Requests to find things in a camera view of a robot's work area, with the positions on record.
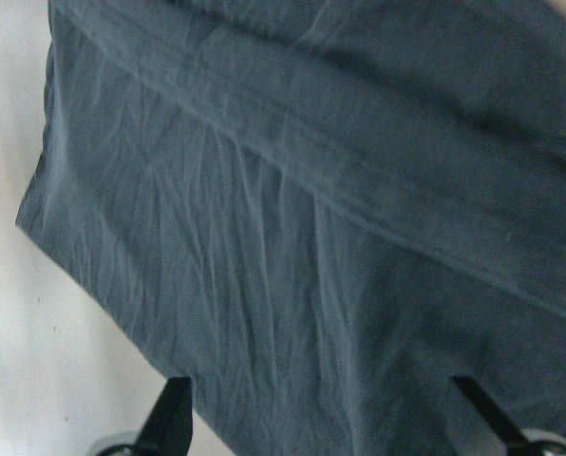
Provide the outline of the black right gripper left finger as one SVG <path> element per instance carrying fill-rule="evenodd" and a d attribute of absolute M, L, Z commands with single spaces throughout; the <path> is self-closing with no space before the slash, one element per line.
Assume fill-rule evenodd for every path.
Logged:
<path fill-rule="evenodd" d="M 186 456 L 191 442 L 191 380 L 169 378 L 135 441 L 135 454 Z"/>

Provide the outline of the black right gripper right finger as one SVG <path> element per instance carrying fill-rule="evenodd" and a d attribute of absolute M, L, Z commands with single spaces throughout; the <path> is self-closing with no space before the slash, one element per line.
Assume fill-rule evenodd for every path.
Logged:
<path fill-rule="evenodd" d="M 529 440 L 469 376 L 452 377 L 452 443 L 457 451 L 526 451 Z"/>

